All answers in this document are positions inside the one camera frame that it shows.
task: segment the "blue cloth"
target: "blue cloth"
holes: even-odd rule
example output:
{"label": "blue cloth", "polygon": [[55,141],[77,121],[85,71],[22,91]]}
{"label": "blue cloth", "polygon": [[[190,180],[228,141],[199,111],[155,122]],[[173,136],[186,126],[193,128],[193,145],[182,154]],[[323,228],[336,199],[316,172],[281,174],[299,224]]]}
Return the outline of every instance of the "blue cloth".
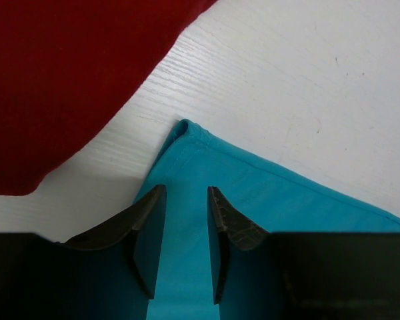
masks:
{"label": "blue cloth", "polygon": [[167,186],[155,299],[148,320],[216,320],[207,187],[268,231],[400,232],[400,219],[236,148],[181,121],[170,133],[138,197]]}

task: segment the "red towel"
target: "red towel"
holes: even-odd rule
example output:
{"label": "red towel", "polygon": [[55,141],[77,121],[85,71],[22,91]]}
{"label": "red towel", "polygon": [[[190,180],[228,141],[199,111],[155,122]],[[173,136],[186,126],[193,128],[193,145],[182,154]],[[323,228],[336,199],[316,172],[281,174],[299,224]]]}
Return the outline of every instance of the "red towel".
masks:
{"label": "red towel", "polygon": [[80,150],[214,2],[0,0],[0,195]]}

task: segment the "cloth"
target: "cloth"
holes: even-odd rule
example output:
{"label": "cloth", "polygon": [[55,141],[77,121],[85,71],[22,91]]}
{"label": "cloth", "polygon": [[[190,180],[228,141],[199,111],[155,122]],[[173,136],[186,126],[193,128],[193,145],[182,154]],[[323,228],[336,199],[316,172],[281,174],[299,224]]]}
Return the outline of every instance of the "cloth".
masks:
{"label": "cloth", "polygon": [[215,320],[207,187],[268,231],[400,232],[400,219],[238,149],[184,120],[170,133],[139,197],[167,186],[155,299],[148,320]]}
{"label": "cloth", "polygon": [[0,0],[0,194],[91,140],[216,0]]}

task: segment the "tabletop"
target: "tabletop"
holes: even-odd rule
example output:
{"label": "tabletop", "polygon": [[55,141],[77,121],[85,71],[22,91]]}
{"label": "tabletop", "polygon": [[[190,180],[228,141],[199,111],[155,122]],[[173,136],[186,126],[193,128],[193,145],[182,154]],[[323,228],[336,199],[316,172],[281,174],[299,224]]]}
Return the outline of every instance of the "tabletop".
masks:
{"label": "tabletop", "polygon": [[188,118],[400,217],[400,1],[218,0],[80,152],[0,231],[65,241],[130,206]]}

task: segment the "blue cloth corner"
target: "blue cloth corner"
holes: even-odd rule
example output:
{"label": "blue cloth corner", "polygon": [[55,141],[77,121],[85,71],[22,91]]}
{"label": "blue cloth corner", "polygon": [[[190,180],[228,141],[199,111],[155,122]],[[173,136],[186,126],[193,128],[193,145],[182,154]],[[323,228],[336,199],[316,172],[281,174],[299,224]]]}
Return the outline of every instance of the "blue cloth corner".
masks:
{"label": "blue cloth corner", "polygon": [[138,198],[167,186],[155,298],[148,320],[218,320],[213,305],[207,187],[268,231],[400,232],[400,219],[319,185],[182,120],[167,138]]}

